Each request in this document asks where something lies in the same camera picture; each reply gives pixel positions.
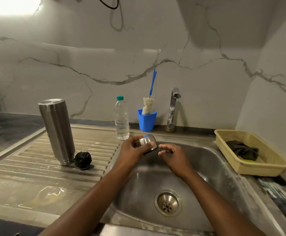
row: faucet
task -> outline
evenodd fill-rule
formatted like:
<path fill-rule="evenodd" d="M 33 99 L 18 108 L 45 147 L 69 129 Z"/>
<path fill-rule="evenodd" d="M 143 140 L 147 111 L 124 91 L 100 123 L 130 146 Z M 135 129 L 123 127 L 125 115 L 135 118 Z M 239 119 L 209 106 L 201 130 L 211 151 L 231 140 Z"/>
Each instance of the faucet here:
<path fill-rule="evenodd" d="M 175 107 L 176 107 L 176 99 L 181 98 L 181 95 L 179 93 L 179 89 L 177 87 L 174 87 L 171 91 L 171 98 L 170 98 L 170 111 L 169 116 L 167 120 L 167 131 L 175 131 L 175 125 L 173 123 L 173 116 L 175 114 Z"/>

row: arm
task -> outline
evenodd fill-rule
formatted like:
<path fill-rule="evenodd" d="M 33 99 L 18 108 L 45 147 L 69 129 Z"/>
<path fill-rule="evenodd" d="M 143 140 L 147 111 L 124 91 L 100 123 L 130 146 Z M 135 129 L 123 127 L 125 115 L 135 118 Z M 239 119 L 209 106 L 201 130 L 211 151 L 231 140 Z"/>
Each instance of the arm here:
<path fill-rule="evenodd" d="M 128 180 L 136 163 L 154 146 L 154 143 L 148 143 L 134 148 L 134 142 L 142 137 L 124 141 L 113 169 L 39 236 L 89 236 Z"/>
<path fill-rule="evenodd" d="M 161 144 L 159 147 L 173 151 L 172 157 L 166 155 L 168 150 L 163 150 L 158 154 L 164 159 L 170 170 L 190 187 L 217 235 L 265 236 L 261 230 L 202 179 L 192 168 L 180 146 Z"/>

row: basket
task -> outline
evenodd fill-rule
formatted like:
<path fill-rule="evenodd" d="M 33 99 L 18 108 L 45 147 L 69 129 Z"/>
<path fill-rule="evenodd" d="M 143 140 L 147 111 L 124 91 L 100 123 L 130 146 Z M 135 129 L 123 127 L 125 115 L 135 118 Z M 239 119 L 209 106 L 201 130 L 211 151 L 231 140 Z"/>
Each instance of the basket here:
<path fill-rule="evenodd" d="M 257 135 L 235 130 L 215 130 L 216 145 L 226 157 L 233 169 L 239 174 L 271 176 L 280 175 L 286 170 L 286 159 L 275 152 Z M 255 162 L 241 160 L 226 144 L 227 141 L 241 141 L 249 147 L 259 149 L 259 156 Z"/>

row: ridged draining board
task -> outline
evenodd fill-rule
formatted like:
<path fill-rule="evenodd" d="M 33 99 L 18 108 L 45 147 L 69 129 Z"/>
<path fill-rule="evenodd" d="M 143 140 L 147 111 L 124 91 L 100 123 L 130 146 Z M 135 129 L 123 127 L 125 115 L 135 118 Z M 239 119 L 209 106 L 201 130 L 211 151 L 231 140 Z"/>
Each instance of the ridged draining board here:
<path fill-rule="evenodd" d="M 72 134 L 75 153 L 92 155 L 89 170 L 60 166 L 46 133 L 0 161 L 0 218 L 44 225 L 31 222 L 62 214 L 101 179 L 121 141 L 109 130 L 72 128 Z"/>

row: person's left hand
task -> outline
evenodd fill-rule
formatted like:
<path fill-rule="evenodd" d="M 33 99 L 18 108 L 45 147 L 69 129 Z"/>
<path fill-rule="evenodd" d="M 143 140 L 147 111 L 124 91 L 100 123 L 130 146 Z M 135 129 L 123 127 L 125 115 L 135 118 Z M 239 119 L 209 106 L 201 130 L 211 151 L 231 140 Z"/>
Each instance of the person's left hand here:
<path fill-rule="evenodd" d="M 134 143 L 141 138 L 143 138 L 143 136 L 130 137 L 122 143 L 118 159 L 114 165 L 115 169 L 122 168 L 130 173 L 143 154 L 155 146 L 155 143 L 151 142 L 134 148 Z"/>

